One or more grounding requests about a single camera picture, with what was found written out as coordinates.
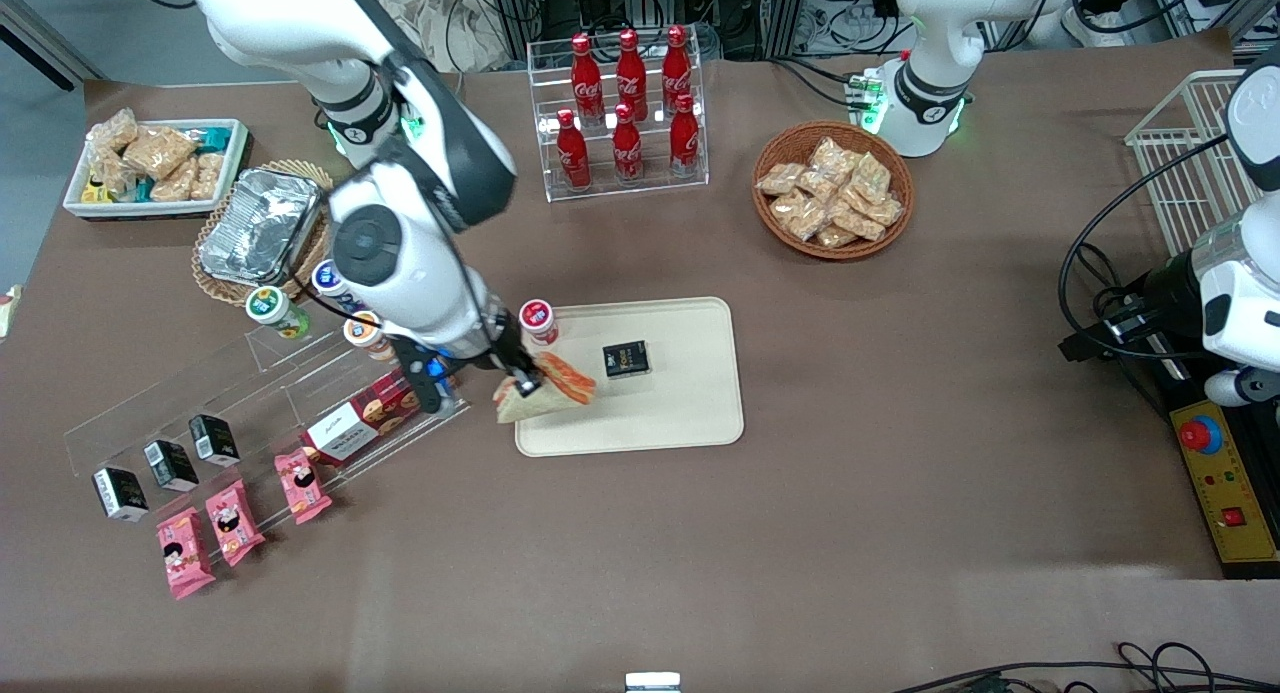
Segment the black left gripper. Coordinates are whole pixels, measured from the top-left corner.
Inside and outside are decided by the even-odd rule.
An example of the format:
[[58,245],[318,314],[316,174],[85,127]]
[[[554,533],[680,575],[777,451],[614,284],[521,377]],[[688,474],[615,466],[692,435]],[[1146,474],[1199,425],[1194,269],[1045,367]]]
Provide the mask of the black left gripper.
[[1124,343],[1115,338],[1162,337],[1179,354],[1202,354],[1203,315],[1201,284],[1192,264],[1192,251],[1170,257],[1138,281],[1142,309],[1120,309],[1100,319],[1110,336],[1073,333],[1059,342],[1069,363],[1115,360]]

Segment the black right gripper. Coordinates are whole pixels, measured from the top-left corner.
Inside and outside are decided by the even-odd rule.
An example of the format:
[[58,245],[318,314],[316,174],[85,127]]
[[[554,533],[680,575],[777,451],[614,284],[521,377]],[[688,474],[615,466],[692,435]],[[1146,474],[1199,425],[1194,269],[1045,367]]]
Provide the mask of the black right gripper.
[[544,374],[524,345],[516,316],[508,309],[488,313],[461,341],[452,345],[452,359],[486,370],[503,370],[509,388],[530,396]]

